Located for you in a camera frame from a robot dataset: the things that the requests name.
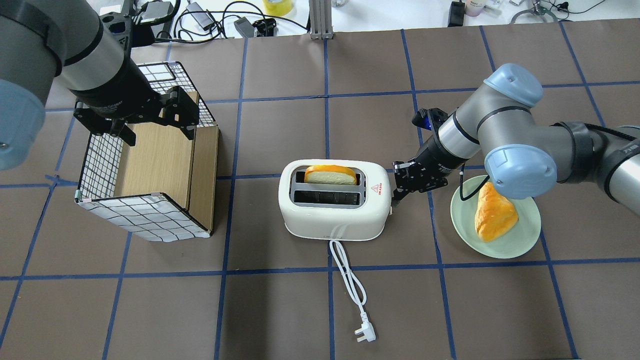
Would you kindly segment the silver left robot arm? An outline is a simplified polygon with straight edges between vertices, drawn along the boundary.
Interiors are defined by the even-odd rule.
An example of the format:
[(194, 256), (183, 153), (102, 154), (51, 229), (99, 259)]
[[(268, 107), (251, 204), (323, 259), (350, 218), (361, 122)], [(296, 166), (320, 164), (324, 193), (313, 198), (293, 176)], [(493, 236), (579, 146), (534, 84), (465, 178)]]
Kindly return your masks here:
[(130, 57), (155, 43), (153, 27), (177, 13), (140, 18), (96, 13), (85, 0), (3, 0), (0, 3), (0, 166), (20, 166), (42, 129), (55, 78), (77, 98), (74, 117), (92, 135), (134, 146), (130, 125), (173, 126), (195, 137), (198, 104), (174, 86), (160, 94)]

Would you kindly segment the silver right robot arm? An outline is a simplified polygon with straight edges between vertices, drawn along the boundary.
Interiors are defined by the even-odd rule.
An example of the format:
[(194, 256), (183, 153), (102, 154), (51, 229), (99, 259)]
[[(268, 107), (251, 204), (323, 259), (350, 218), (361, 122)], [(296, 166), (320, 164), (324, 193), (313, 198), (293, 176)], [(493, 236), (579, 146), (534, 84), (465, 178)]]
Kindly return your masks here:
[(414, 158), (393, 163), (391, 204), (446, 186), (452, 171), (482, 152), (489, 180), (505, 198), (536, 198), (557, 183), (590, 182), (638, 214), (639, 127), (611, 129), (582, 121), (537, 125), (531, 109), (543, 95), (530, 71), (506, 63), (454, 111), (419, 109), (412, 123), (432, 135)]

